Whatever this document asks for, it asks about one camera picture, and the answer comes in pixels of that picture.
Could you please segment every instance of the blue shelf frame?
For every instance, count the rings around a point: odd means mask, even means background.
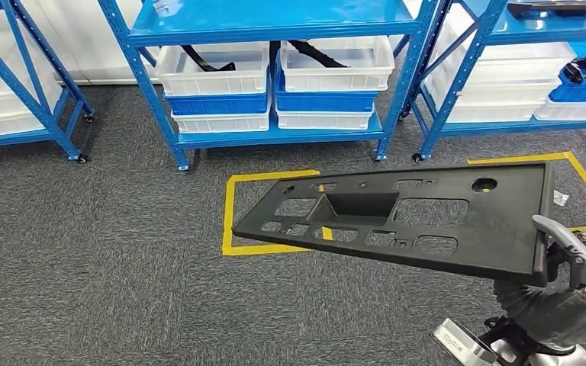
[[[152,2],[143,2],[136,21],[129,29],[115,0],[98,0],[122,52],[134,72],[179,170],[187,170],[185,149],[222,146],[248,146],[278,143],[312,143],[378,140],[375,158],[385,159],[398,117],[411,95],[409,90],[435,26],[436,10],[448,0],[424,0],[413,19],[399,0],[326,0],[318,7],[315,0],[271,2],[270,0],[175,0],[168,14],[159,14]],[[281,130],[271,118],[268,131],[253,133],[176,133],[153,87],[141,57],[152,66],[156,60],[145,47],[229,43],[265,40],[290,40],[329,37],[354,37],[405,34],[398,55],[407,47],[404,66],[399,73],[396,92],[383,124],[372,116],[364,131]]]
[[[552,130],[577,130],[586,128],[586,121],[572,120],[537,120],[531,118],[524,122],[487,122],[487,123],[446,123],[448,116],[458,99],[468,77],[486,46],[518,43],[559,42],[570,40],[586,40],[586,17],[549,16],[542,20],[524,20],[514,18],[507,10],[508,0],[452,0],[459,3],[471,15],[474,22],[446,51],[437,57],[432,64],[420,71],[413,83],[413,97],[407,110],[416,115],[423,132],[423,144],[415,159],[428,159],[436,142],[446,136],[474,136],[491,133],[528,133]],[[447,11],[438,14],[435,22],[443,23]],[[446,57],[455,50],[471,34],[475,33],[471,46],[464,57],[462,65],[446,93],[442,107],[437,110],[434,100],[426,90],[422,81]],[[425,101],[432,124],[417,105],[418,97]]]
[[[55,54],[53,49],[50,47],[46,38],[37,28],[37,25],[33,22],[30,15],[27,13],[20,0],[0,0],[0,11],[4,11],[11,31],[14,35],[14,39],[17,42],[21,57],[26,65],[32,84],[34,86],[35,93],[37,94],[37,100],[33,95],[21,84],[21,81],[17,76],[8,68],[8,66],[0,58],[0,76],[2,80],[7,84],[12,91],[21,99],[26,107],[28,107],[32,114],[40,121],[43,125],[42,130],[32,130],[22,133],[9,133],[0,135],[0,146],[12,145],[17,143],[32,143],[40,141],[55,141],[68,155],[69,160],[84,160],[84,156],[80,153],[79,149],[71,142],[70,137],[80,118],[80,111],[83,111],[83,117],[88,119],[93,118],[94,109],[84,97],[84,94],[79,90],[75,82],[70,77],[66,68],[61,63],[59,57]],[[27,31],[30,33],[32,38],[35,40],[39,48],[42,50],[50,64],[57,71],[62,78],[65,88],[60,96],[60,99],[55,106],[51,108],[48,105],[46,96],[43,93],[37,70],[31,59],[30,52],[24,42],[23,34],[19,29],[17,19],[25,26]],[[59,120],[63,114],[64,109],[70,98],[75,100],[71,117],[66,129],[62,130],[59,126]]]

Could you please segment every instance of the white wall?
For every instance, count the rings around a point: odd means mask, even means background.
[[[133,84],[136,82],[97,0],[22,0],[33,21],[79,84]],[[140,11],[140,0],[119,0],[130,27]],[[0,14],[0,31],[10,32]],[[158,48],[150,49],[158,56]],[[153,68],[147,62],[150,75]]]

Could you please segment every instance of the round hole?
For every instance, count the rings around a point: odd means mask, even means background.
[[[480,178],[473,182],[471,188],[475,192],[488,193],[497,187],[497,181],[491,178]]]

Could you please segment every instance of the gray carpet floor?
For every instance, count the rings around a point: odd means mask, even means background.
[[[53,143],[0,148],[0,365],[453,365],[430,331],[450,317],[480,332],[501,313],[483,279],[322,252],[221,255],[231,175],[407,168],[411,117],[384,162],[371,143],[253,146],[204,151],[185,174],[137,88],[84,90],[90,163]],[[567,150],[586,168],[586,130],[447,139],[423,165]],[[553,216],[584,226],[586,186],[555,165],[571,197]],[[270,184],[239,183],[235,216]]]

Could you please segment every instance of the rectangular hole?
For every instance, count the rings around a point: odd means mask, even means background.
[[[392,186],[392,190],[394,191],[412,191],[417,189],[421,186],[420,179],[401,179],[399,181],[395,181],[394,185]]]
[[[313,188],[318,192],[331,192],[336,189],[337,183],[320,183],[315,184]]]
[[[394,221],[404,225],[449,226],[464,222],[468,201],[405,198],[398,203]]]
[[[326,231],[330,231],[331,235],[330,238],[327,238],[325,234]],[[318,239],[325,239],[325,240],[332,240],[334,242],[351,242],[358,236],[358,230],[356,229],[346,229],[342,227],[328,227],[322,226],[318,227],[314,231],[314,237]]]
[[[262,231],[266,231],[267,233],[275,233],[279,231],[280,227],[282,227],[282,223],[278,223],[277,221],[269,221],[262,226]]]
[[[289,198],[282,202],[275,215],[278,216],[307,216],[315,206],[316,198]]]
[[[403,239],[396,239],[396,233],[388,231],[372,231],[367,240],[367,246],[381,246],[385,248],[405,248],[407,241]]]
[[[318,202],[310,220],[334,225],[385,225],[398,193],[327,193]]]
[[[448,236],[419,236],[414,243],[418,252],[434,255],[451,255],[457,250],[457,239]]]
[[[304,233],[307,232],[308,228],[309,228],[309,226],[306,224],[296,223],[295,225],[291,226],[288,230],[286,230],[286,233],[288,235],[293,235],[293,236],[303,236]]]

